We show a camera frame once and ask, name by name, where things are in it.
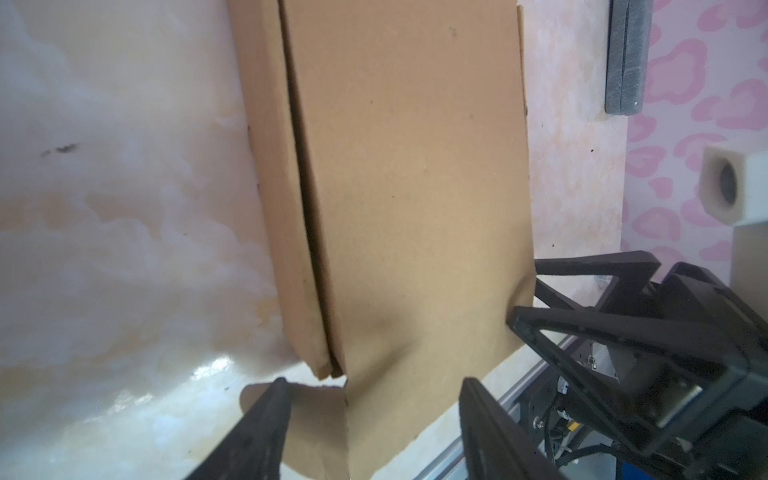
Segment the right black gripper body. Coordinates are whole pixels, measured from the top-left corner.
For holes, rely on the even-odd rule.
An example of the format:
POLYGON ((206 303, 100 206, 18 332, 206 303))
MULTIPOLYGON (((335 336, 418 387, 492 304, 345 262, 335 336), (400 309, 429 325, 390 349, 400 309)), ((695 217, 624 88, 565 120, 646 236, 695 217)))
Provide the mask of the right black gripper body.
POLYGON ((575 369, 579 415, 672 479, 743 479, 767 463, 767 325, 708 270, 654 261, 581 261, 607 274, 575 333, 626 354, 618 381, 575 369))

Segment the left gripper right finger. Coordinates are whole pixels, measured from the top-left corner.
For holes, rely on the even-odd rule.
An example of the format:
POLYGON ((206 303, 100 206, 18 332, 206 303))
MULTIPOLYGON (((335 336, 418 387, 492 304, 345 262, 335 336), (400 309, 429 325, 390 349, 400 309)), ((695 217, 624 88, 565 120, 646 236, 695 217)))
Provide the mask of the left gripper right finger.
POLYGON ((475 480, 557 480, 563 477, 476 378, 462 381, 461 439, 467 475, 475 480))

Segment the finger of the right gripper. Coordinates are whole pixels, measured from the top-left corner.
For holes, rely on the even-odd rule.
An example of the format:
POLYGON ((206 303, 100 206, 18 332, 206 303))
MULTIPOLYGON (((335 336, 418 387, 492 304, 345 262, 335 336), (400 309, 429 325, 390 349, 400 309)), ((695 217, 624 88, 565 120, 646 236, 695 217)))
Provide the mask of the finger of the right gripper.
POLYGON ((537 259, 534 264, 538 276, 590 277, 602 288, 596 304, 587 307, 537 279, 535 296, 549 307, 616 315, 650 315, 653 310, 651 279, 661 262, 650 252, 537 259))
POLYGON ((750 409, 750 362, 714 325, 522 306, 507 325, 569 383, 588 418, 634 452, 649 455, 673 438, 696 443, 750 409), (605 347, 614 374, 572 359, 550 333, 605 347))

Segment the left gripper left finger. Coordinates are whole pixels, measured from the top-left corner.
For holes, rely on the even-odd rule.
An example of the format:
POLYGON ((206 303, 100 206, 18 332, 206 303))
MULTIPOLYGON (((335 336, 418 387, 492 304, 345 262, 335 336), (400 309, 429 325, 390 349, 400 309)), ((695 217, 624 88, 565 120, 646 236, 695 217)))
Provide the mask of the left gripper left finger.
POLYGON ((277 378, 187 479, 279 479, 291 401, 289 383, 277 378))

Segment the brown cardboard box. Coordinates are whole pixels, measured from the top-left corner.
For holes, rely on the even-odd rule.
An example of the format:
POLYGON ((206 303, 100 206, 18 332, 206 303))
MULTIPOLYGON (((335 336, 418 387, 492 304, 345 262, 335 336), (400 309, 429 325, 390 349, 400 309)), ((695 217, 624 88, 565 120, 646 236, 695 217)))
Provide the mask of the brown cardboard box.
POLYGON ((297 386, 284 462, 369 479, 520 346, 535 281, 512 1, 232 1, 297 386))

